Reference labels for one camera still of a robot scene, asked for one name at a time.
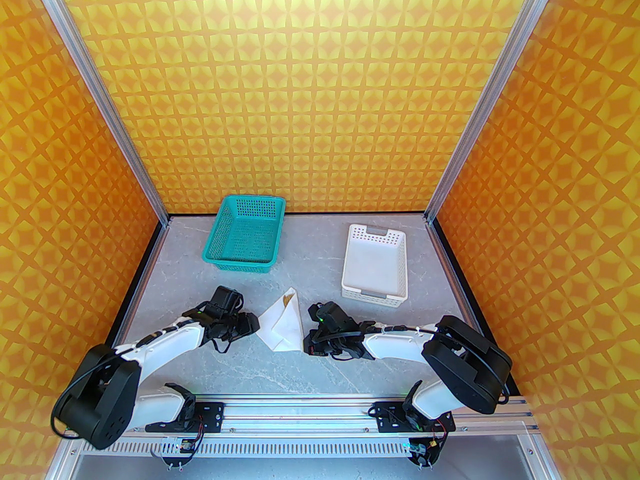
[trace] black edge trim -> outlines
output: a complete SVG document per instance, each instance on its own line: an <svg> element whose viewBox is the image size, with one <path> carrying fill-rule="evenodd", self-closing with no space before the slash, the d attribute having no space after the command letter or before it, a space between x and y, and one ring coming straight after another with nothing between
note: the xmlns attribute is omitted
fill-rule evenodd
<svg viewBox="0 0 640 480"><path fill-rule="evenodd" d="M464 295L466 295L466 299L469 301L469 305L471 306L471 311L473 311L473 315L475 316L475 319L477 320L478 325L480 326L480 330L482 331L482 334L484 334L487 340L498 345L498 343L496 343L496 338L494 338L494 333L491 332L489 323L487 323L487 319L485 318L485 315L483 315L482 309L480 309L480 304L478 304L478 300L476 299L473 291L471 290L471 286L469 285L469 282L467 281L467 278L465 277L464 272L462 272L460 263L458 263L458 259L453 253L453 249L451 248L451 245L447 240L447 237L444 231L442 230L442 226L438 222L437 218L433 220L433 228L438 234L438 238L442 243L442 247L444 248L444 251L446 253L446 256L448 257L448 260L451 262L453 271L457 276L457 280L460 282L460 286L462 286L462 291L464 292ZM507 379L507 388L509 388L509 393L512 394L513 396L521 396L520 390L518 389L518 386L516 385L514 377L512 377L511 374L509 374L509 378Z"/></svg>
<svg viewBox="0 0 640 480"><path fill-rule="evenodd" d="M416 214L423 215L423 210L407 210L401 212L284 212L284 215L394 215ZM215 213L169 213L169 219L173 217L215 217Z"/></svg>
<svg viewBox="0 0 640 480"><path fill-rule="evenodd" d="M120 331L120 327L122 326L122 322L124 322L125 315L127 314L127 310L131 304L131 300L133 299L133 294L136 292L136 288L140 283L140 278L142 278L142 273L145 271L145 267L149 262L149 258L151 256L151 252L154 249L154 245L158 241L158 237L160 237L160 231L162 231L162 224L158 222L155 225L155 229L151 234L151 239L144 250L144 254L142 254L142 259L140 260L139 265L137 266L137 270L135 270L135 274L133 274L133 279L131 279L131 284L128 286L128 290L126 290L126 294L124 295L124 299L122 299L122 304L116 314L116 317L113 319L113 324L111 325L111 329L109 330L109 334L107 334L107 338L105 339L106 345L109 347L114 346L114 342L116 336L118 336L118 332Z"/></svg>

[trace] yellow patterned wallpaper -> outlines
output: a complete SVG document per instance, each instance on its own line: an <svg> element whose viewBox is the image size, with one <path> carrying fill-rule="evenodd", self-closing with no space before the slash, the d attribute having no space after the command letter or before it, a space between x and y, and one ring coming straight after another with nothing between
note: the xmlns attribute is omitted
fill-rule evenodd
<svg viewBox="0 0 640 480"><path fill-rule="evenodd" d="M523 0L66 0L169 212L424 210Z"/></svg>
<svg viewBox="0 0 640 480"><path fill-rule="evenodd" d="M438 215L567 479L640 478L640 0L551 0Z"/></svg>
<svg viewBox="0 0 640 480"><path fill-rule="evenodd" d="M39 479L156 217L41 1L0 0L0 23L0 476Z"/></svg>

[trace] white plastic basket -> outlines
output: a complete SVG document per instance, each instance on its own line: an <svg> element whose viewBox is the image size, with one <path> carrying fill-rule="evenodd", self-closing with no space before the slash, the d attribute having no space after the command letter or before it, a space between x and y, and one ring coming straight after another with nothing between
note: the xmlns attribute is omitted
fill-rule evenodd
<svg viewBox="0 0 640 480"><path fill-rule="evenodd" d="M394 229L351 224L342 296L393 308L406 301L407 236Z"/></svg>

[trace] basket handle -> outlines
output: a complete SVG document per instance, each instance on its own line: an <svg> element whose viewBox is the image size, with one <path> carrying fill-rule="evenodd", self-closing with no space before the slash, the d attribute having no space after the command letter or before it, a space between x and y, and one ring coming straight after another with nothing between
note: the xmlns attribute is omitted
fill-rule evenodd
<svg viewBox="0 0 640 480"><path fill-rule="evenodd" d="M360 294L364 295L364 297L373 297L375 299L386 299L387 298L387 295L385 295L384 293L370 292L368 290L360 290Z"/></svg>
<svg viewBox="0 0 640 480"><path fill-rule="evenodd" d="M374 226L366 226L366 233L370 235L387 236L389 228L377 228Z"/></svg>

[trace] black cable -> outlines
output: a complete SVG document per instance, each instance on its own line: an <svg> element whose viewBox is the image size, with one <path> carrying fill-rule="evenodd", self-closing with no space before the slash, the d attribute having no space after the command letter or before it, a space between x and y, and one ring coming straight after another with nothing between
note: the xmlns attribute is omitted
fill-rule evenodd
<svg viewBox="0 0 640 480"><path fill-rule="evenodd" d="M189 460L193 459L194 455L196 455L198 453L198 450L200 449L200 446L201 446L202 442L204 441L204 424L202 423L202 416L198 416L198 418L200 420L200 424L199 424L199 427L198 427L199 441L198 441L198 444L193 447L193 451L191 452Z"/></svg>
<svg viewBox="0 0 640 480"><path fill-rule="evenodd" d="M82 437L80 437L80 436L68 436L68 435L62 434L61 432L58 431L58 429L56 428L56 423L55 423L55 418L56 417L54 416L56 408L60 404L61 400L64 400L64 398L69 394L69 392L74 387L76 387L80 381L82 381L84 378L86 378L87 376L91 375L93 372L98 370L98 368L102 368L106 364L109 364L110 362L114 361L115 359L118 359L122 355L128 354L132 350L133 350L133 348L130 348L130 349L124 350L124 352L118 352L117 354L115 354L113 356L110 356L110 357L107 357L106 359L103 359L98 364L92 366L91 368L89 368L89 370L87 370L82 375L80 375L80 377L78 377L73 382L71 382L71 384L69 384L69 386L67 386L66 389L64 391L62 391L62 394L57 398L57 400L53 404L53 409L51 409L51 415L50 415L50 418L49 418L49 425L51 427L51 430L53 431L53 434L55 434L56 436L58 436L61 439L67 439L69 441L72 441L74 439L82 439Z"/></svg>
<svg viewBox="0 0 640 480"><path fill-rule="evenodd" d="M320 343L323 341L335 340L339 338L355 338L358 336L364 336L362 331L350 331L350 332L336 332L334 334L327 334L327 336L322 336L322 338L313 337L313 343Z"/></svg>
<svg viewBox="0 0 640 480"><path fill-rule="evenodd" d="M211 343L213 343L213 348L215 349L215 351L218 354L226 354L228 352L228 350L229 350L229 347L231 347L231 340L229 340L229 343L227 343L226 348L222 352L218 348L218 344L216 343L216 341L214 339L211 340Z"/></svg>
<svg viewBox="0 0 640 480"><path fill-rule="evenodd" d="M433 334L434 336L442 336L442 338L451 340L452 342L456 343L457 345L460 345L466 352L469 352L471 355L473 355L476 359L478 359L478 361L480 361L480 363L482 363L482 365L487 368L487 370L489 371L489 373L491 375L493 375L493 377L495 377L496 381L498 381L498 384L501 386L501 390L502 390L502 395L504 395L504 398L502 400L498 400L497 403L499 405L505 405L509 403L509 397L510 397L510 393L509 393L509 388L507 387L506 382L503 382L500 377L498 376L498 374L496 373L496 371L494 371L493 368L491 368L491 366L489 366L489 363L487 363L487 361L485 361L485 359L483 357L480 356L480 354L478 354L478 352L476 352L475 350L473 350L471 347L469 347L468 345L465 345L461 340L454 338L453 336L449 336L448 334L441 332L441 331L432 331L429 329L420 329L420 327L406 327L407 331L418 331L418 332L423 332L426 334Z"/></svg>
<svg viewBox="0 0 640 480"><path fill-rule="evenodd" d="M336 357L336 354L329 354L329 356L331 356L331 359L333 359L334 361L351 361L352 359L355 359L354 357L349 357L348 359L340 359L339 357Z"/></svg>

